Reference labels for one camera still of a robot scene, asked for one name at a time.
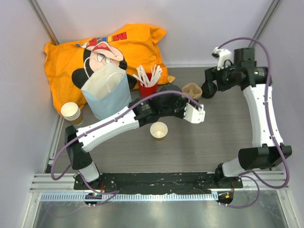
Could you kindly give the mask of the light blue paper bag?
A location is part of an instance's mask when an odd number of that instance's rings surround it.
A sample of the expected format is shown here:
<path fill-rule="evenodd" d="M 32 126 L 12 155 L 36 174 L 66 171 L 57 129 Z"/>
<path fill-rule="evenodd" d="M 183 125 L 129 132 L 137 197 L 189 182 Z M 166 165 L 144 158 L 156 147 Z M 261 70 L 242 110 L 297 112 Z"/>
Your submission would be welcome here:
<path fill-rule="evenodd" d="M 89 75 L 84 60 L 86 82 L 81 91 L 98 120 L 110 117 L 131 102 L 131 94 L 126 71 L 114 63 L 107 63 L 102 68 Z"/>

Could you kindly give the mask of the single paper coffee cup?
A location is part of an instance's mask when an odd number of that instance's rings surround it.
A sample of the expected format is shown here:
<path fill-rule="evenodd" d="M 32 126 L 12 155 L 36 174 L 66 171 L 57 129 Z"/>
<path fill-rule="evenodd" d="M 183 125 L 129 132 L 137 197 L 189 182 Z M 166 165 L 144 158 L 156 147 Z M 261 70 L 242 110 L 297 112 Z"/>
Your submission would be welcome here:
<path fill-rule="evenodd" d="M 150 126 L 150 134 L 156 142 L 164 140 L 168 133 L 168 127 L 163 122 L 156 122 Z"/>

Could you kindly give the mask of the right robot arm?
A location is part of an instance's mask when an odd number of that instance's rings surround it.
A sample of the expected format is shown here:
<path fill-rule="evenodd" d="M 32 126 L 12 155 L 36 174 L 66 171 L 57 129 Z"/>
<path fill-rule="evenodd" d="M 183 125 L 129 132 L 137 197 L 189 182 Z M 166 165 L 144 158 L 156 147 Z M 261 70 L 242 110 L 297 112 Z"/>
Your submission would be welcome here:
<path fill-rule="evenodd" d="M 237 158 L 218 165 L 214 181 L 224 188 L 232 178 L 253 169 L 270 169 L 281 163 L 286 165 L 292 148 L 284 144 L 277 128 L 269 67 L 257 66 L 254 48 L 230 52 L 216 47 L 212 55 L 218 63 L 205 70 L 202 97 L 212 98 L 217 91 L 224 92 L 239 86 L 247 101 L 253 131 L 251 148 L 240 149 Z"/>

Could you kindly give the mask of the stack of black lids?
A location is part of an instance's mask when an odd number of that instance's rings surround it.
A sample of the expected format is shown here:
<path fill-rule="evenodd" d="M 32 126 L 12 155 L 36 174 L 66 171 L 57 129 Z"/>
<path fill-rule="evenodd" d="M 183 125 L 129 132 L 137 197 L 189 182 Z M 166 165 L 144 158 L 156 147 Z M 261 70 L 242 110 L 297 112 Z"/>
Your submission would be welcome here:
<path fill-rule="evenodd" d="M 216 84 L 213 82 L 203 83 L 201 89 L 202 89 L 202 97 L 206 99 L 212 98 L 218 90 Z"/>

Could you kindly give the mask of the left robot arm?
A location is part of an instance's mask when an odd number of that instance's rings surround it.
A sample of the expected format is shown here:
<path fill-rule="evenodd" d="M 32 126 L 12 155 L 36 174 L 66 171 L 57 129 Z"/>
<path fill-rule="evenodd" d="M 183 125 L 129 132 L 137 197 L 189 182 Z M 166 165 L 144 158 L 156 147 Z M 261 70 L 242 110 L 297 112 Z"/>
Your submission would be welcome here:
<path fill-rule="evenodd" d="M 199 111 L 196 103 L 178 86 L 166 85 L 159 92 L 138 97 L 117 113 L 83 128 L 69 126 L 65 130 L 65 150 L 70 166 L 80 173 L 85 185 L 95 190 L 101 184 L 101 174 L 90 155 L 99 144 L 126 131 L 173 116 L 192 122 L 192 112 Z"/>

